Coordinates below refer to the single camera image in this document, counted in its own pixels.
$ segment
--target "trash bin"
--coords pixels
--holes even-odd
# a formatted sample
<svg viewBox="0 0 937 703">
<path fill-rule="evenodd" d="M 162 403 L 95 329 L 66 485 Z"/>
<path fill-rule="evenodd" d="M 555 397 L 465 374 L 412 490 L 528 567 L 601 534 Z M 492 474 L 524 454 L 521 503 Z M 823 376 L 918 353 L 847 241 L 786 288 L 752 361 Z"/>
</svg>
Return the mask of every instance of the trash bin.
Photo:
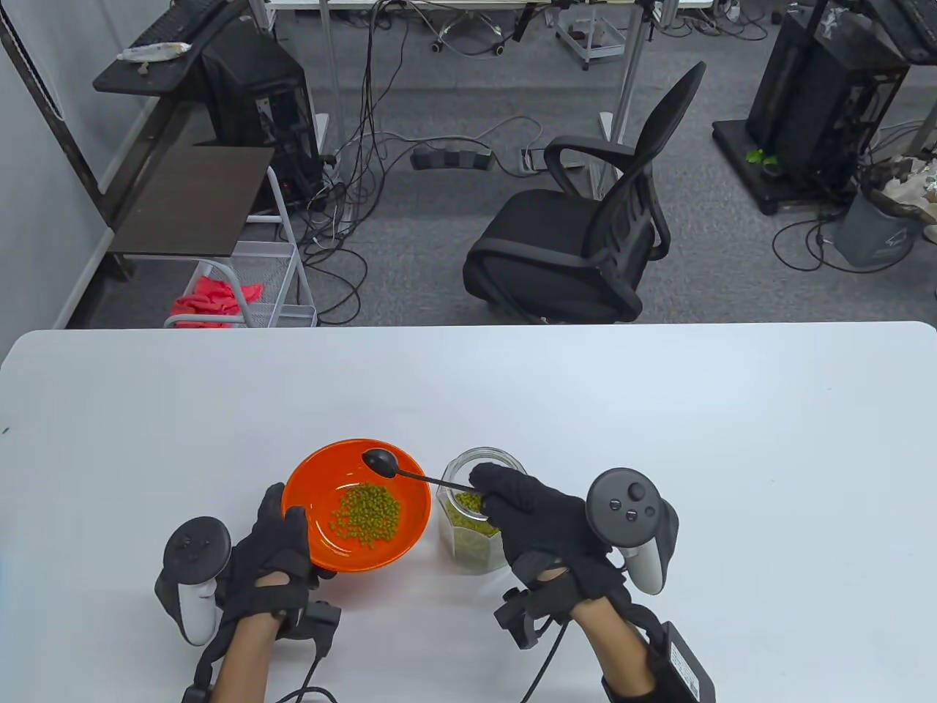
<svg viewBox="0 0 937 703">
<path fill-rule="evenodd" d="M 879 266 L 907 254 L 923 230 L 924 222 L 888 215 L 860 190 L 833 237 L 833 246 L 852 266 Z"/>
</svg>

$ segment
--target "hand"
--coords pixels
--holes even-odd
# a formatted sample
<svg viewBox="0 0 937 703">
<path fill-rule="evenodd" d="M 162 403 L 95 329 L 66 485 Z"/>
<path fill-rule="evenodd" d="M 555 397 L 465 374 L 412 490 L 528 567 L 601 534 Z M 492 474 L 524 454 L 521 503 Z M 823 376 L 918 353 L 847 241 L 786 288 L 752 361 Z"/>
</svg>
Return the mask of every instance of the hand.
<svg viewBox="0 0 937 703">
<path fill-rule="evenodd" d="M 305 612 L 309 591 L 319 587 L 320 578 L 335 575 L 309 559 L 305 510 L 291 508 L 283 517 L 283 488 L 283 484 L 267 488 L 257 522 L 231 550 L 228 572 L 218 578 L 215 599 L 224 613 L 196 668 L 196 683 L 201 686 L 211 682 L 211 664 L 227 653 L 241 619 L 270 613 L 280 621 L 276 638 L 288 636 Z"/>
<path fill-rule="evenodd" d="M 253 529 L 231 550 L 229 575 L 219 583 L 217 598 L 226 621 L 257 612 L 301 610 L 319 579 L 335 575 L 309 559 L 305 510 L 291 508 L 283 517 L 283 488 L 280 483 L 267 489 Z M 288 582 L 270 583 L 266 577 L 273 573 L 286 575 Z M 261 581 L 265 585 L 257 594 Z"/>
<path fill-rule="evenodd" d="M 611 547 L 588 525 L 586 503 L 581 498 L 492 463 L 476 466 L 468 481 L 484 494 L 482 512 L 501 530 L 508 563 L 514 565 L 527 552 L 556 555 L 560 561 L 556 566 L 573 572 L 579 590 L 588 599 L 622 587 L 622 574 L 606 556 Z M 540 580 L 561 573 L 551 568 Z"/>
</svg>

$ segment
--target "pink towel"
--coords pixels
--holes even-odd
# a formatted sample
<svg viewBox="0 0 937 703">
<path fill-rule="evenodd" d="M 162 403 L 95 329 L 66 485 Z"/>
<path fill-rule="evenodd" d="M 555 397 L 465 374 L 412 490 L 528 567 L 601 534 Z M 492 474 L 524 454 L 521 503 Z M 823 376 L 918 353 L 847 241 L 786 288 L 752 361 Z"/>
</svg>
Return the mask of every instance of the pink towel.
<svg viewBox="0 0 937 703">
<path fill-rule="evenodd" d="M 263 284 L 244 286 L 241 289 L 248 303 L 256 303 L 263 297 Z M 224 281 L 201 277 L 195 284 L 195 292 L 179 298 L 171 315 L 240 315 L 234 290 Z M 176 327 L 231 327 L 227 322 L 177 322 Z"/>
</svg>

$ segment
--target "chair backrest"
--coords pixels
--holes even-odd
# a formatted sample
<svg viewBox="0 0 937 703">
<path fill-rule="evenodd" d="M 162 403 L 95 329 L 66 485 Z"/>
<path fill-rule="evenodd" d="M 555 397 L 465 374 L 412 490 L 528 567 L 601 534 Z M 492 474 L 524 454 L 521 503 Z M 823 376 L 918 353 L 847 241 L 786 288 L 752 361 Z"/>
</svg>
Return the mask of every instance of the chair backrest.
<svg viewBox="0 0 937 703">
<path fill-rule="evenodd" d="M 659 259 L 670 245 L 670 233 L 666 231 L 657 203 L 650 164 L 677 130 L 704 72 L 706 64 L 701 61 L 657 104 L 641 129 L 633 163 L 602 199 L 602 205 L 589 223 L 583 254 L 591 257 L 608 249 L 610 257 L 602 267 L 602 277 L 613 286 L 617 278 L 624 278 L 635 286 L 647 260 Z M 662 238 L 656 255 L 651 251 L 655 220 L 658 220 Z"/>
</svg>

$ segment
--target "white table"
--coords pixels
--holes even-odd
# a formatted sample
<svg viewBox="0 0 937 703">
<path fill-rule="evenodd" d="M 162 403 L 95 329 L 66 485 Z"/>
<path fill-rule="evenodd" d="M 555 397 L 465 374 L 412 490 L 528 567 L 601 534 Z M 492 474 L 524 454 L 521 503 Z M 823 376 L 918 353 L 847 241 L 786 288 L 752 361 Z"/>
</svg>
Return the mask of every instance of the white table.
<svg viewBox="0 0 937 703">
<path fill-rule="evenodd" d="M 176 703 L 198 652 L 152 593 L 170 533 L 214 515 L 238 539 L 303 457 L 375 437 L 436 475 L 480 444 L 573 492 L 646 472 L 681 532 L 639 600 L 720 703 L 932 700 L 936 397 L 911 322 L 33 333 L 0 367 L 3 699 Z M 431 524 L 323 589 L 344 614 L 316 680 L 516 703 L 549 642 L 496 626 L 511 584 L 458 574 Z M 277 644 L 268 701 L 310 653 Z M 578 629 L 534 700 L 603 703 Z"/>
</svg>

